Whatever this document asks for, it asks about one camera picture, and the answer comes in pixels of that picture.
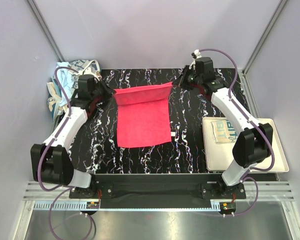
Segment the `red pink towel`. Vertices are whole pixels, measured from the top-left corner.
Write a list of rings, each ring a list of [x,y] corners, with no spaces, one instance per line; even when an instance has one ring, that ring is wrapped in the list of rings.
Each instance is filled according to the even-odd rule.
[[[143,148],[172,141],[169,112],[171,82],[116,89],[117,145]]]

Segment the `cream rabbit print towel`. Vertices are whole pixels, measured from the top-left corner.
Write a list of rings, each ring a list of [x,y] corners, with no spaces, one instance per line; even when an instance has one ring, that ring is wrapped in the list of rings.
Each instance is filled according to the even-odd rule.
[[[227,119],[214,120],[210,125],[216,144],[232,144],[236,142],[238,138],[237,132]]]

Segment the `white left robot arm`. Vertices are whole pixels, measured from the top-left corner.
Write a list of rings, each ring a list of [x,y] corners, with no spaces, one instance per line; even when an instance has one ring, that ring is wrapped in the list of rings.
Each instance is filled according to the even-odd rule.
[[[33,179],[44,191],[49,191],[44,184],[54,184],[57,188],[80,188],[87,198],[93,198],[98,193],[92,174],[74,168],[69,150],[78,131],[95,114],[98,105],[113,94],[114,90],[96,74],[79,76],[78,88],[63,119],[42,144],[34,144],[30,149]]]

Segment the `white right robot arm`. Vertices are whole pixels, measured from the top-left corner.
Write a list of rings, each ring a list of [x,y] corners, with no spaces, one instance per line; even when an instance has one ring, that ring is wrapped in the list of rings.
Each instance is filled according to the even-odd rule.
[[[272,147],[273,127],[262,124],[237,100],[227,82],[218,78],[210,57],[195,56],[190,65],[185,65],[174,86],[185,90],[198,89],[212,105],[216,106],[233,126],[237,139],[232,149],[233,161],[221,175],[217,185],[218,195],[229,198],[235,192],[235,185],[243,182],[245,176],[256,165],[271,157],[266,171],[273,168],[275,154]]]

